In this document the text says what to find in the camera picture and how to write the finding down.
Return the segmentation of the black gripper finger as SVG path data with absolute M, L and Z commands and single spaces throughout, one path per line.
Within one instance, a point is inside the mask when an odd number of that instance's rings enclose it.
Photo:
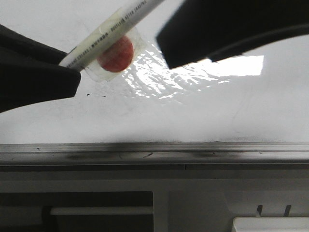
M 186 0 L 156 37 L 170 69 L 309 32 L 306 0 Z
M 0 111 L 74 97 L 78 71 L 59 66 L 66 53 L 0 27 Z

